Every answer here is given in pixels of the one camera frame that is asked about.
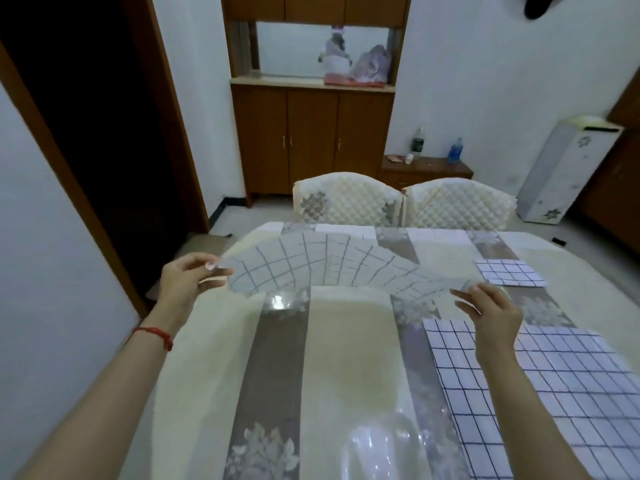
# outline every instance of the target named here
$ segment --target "hand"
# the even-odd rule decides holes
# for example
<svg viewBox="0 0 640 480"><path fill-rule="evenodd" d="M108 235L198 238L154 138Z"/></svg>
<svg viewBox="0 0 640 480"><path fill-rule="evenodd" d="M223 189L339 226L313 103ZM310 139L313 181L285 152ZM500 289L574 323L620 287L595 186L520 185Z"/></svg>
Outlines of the hand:
<svg viewBox="0 0 640 480"><path fill-rule="evenodd" d="M212 267L219 260L213 254L189 253L165 264L160 277L157 304L143 325L156 326L175 336L187 322L196 298L206 290L220 288L227 283L224 280L208 279L233 274L232 269L210 271L205 267Z"/></svg>
<svg viewBox="0 0 640 480"><path fill-rule="evenodd" d="M451 294L465 300L457 301L456 306L474 322L480 366L485 369L515 359L513 345L522 323L520 307L489 283L474 283L468 293L451 290Z"/></svg>

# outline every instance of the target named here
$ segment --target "green bottle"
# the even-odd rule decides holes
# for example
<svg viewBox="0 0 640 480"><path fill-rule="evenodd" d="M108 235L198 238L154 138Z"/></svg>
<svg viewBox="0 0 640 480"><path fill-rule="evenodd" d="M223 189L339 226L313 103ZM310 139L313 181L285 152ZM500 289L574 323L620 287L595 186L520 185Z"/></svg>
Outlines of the green bottle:
<svg viewBox="0 0 640 480"><path fill-rule="evenodd" d="M418 128L418 131L415 132L415 136L411 140L411 152L420 153L422 152L423 146L424 146L424 128Z"/></svg>

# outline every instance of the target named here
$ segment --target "red string bracelet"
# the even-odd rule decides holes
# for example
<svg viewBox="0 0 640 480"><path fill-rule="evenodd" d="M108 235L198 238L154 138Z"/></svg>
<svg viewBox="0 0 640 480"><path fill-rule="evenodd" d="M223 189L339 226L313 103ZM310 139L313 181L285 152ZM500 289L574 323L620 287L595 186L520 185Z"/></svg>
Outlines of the red string bracelet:
<svg viewBox="0 0 640 480"><path fill-rule="evenodd" d="M173 341L171 339L171 335L169 335L167 332L165 332L164 330L160 330L159 328L156 328L156 327L137 326L132 330L131 334L133 335L138 330L146 331L149 333L153 333L154 335L157 335L158 337L163 339L164 349L167 350L168 352L171 352L171 349L173 348Z"/></svg>

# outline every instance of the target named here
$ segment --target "plastic bottle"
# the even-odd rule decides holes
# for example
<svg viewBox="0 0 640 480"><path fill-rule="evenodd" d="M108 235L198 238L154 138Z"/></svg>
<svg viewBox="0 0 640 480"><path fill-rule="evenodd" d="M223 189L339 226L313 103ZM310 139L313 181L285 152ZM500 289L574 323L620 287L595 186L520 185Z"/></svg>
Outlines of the plastic bottle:
<svg viewBox="0 0 640 480"><path fill-rule="evenodd" d="M424 146L424 128L418 128L415 132L415 136L411 140L411 152L421 153Z"/></svg>
<svg viewBox="0 0 640 480"><path fill-rule="evenodd" d="M462 138L458 138L456 142L452 145L451 149L449 150L447 161L449 163L459 162L460 153L462 153L462 148L464 148L464 146L462 145Z"/></svg>

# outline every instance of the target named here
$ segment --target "forearm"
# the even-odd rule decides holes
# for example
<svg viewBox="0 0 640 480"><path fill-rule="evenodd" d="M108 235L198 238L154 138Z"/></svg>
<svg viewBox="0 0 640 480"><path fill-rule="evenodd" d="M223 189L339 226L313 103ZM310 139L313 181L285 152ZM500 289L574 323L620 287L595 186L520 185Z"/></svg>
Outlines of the forearm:
<svg viewBox="0 0 640 480"><path fill-rule="evenodd" d="M558 430L515 355L484 367L516 480L590 479Z"/></svg>
<svg viewBox="0 0 640 480"><path fill-rule="evenodd" d="M158 326L159 318L160 311L154 310L144 324ZM166 354L160 337L133 334L21 478L116 479Z"/></svg>

